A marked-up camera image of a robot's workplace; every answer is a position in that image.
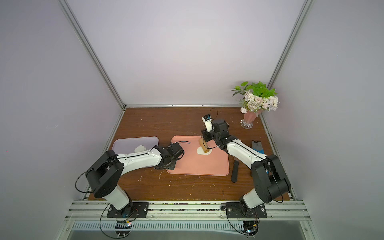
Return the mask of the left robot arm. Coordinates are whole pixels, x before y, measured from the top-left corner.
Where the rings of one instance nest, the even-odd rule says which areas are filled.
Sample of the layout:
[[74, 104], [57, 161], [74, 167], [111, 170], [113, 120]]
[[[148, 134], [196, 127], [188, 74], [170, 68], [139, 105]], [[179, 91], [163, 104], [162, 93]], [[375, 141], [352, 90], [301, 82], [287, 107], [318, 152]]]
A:
[[121, 176], [142, 168], [173, 170], [185, 154], [179, 143], [166, 147], [154, 146], [133, 154], [106, 151], [86, 172], [86, 179], [95, 198], [107, 200], [117, 211], [127, 212], [132, 200], [118, 185]]

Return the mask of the wooden rolling pin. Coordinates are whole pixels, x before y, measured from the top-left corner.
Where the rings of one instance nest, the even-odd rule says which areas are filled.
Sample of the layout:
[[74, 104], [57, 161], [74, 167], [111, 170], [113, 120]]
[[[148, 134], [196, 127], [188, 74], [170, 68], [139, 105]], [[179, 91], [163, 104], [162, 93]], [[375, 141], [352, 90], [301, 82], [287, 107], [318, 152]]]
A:
[[205, 140], [203, 138], [199, 139], [199, 144], [200, 144], [200, 147], [202, 147], [204, 149], [209, 149], [208, 146], [206, 145]]

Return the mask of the pink silicone mat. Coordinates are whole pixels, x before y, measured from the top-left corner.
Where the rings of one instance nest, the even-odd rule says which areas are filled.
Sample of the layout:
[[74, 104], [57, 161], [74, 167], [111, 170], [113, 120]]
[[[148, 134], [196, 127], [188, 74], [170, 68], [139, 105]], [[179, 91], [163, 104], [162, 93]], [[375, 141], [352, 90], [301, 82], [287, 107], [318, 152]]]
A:
[[172, 138], [172, 143], [182, 142], [181, 146], [185, 154], [177, 161], [174, 170], [167, 170], [169, 174], [198, 176], [227, 176], [229, 174], [229, 156], [220, 150], [215, 142], [206, 143], [212, 150], [209, 155], [197, 154], [200, 138], [200, 136], [174, 136]]

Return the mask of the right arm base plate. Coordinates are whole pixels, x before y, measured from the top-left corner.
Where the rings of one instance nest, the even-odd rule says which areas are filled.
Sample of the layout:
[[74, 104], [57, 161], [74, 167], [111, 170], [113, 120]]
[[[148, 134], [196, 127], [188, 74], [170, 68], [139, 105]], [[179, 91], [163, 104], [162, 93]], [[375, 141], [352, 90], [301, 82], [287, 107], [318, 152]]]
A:
[[248, 208], [243, 202], [227, 202], [221, 206], [229, 219], [266, 219], [267, 211], [264, 204]]

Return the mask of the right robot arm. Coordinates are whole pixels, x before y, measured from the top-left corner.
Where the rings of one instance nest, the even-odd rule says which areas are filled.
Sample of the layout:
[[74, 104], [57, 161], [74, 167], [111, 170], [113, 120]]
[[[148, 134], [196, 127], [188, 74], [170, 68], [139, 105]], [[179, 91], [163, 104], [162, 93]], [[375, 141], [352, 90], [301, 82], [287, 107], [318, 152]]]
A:
[[267, 156], [248, 147], [229, 133], [228, 124], [224, 120], [214, 121], [210, 115], [205, 115], [202, 121], [205, 124], [202, 130], [205, 142], [214, 141], [217, 147], [250, 168], [254, 188], [241, 198], [246, 208], [253, 209], [270, 203], [291, 190], [287, 173], [277, 156]]

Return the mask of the small dough piece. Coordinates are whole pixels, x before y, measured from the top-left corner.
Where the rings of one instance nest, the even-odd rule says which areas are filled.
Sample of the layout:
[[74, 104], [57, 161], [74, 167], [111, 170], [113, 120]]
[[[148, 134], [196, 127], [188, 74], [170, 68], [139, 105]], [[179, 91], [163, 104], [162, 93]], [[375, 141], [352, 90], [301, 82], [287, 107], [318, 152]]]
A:
[[198, 147], [198, 148], [197, 148], [197, 154], [198, 154], [198, 155], [205, 155], [205, 156], [207, 156], [207, 155], [209, 155], [211, 152], [212, 152], [211, 149], [204, 149], [204, 148], [202, 148], [202, 147]]

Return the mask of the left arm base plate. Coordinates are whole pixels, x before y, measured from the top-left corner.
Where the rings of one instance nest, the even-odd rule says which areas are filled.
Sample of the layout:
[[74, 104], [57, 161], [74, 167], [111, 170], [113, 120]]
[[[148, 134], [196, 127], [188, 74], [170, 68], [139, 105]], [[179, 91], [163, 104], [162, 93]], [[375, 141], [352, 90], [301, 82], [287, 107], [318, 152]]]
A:
[[149, 209], [148, 202], [132, 202], [117, 210], [114, 205], [108, 208], [107, 218], [146, 218]]

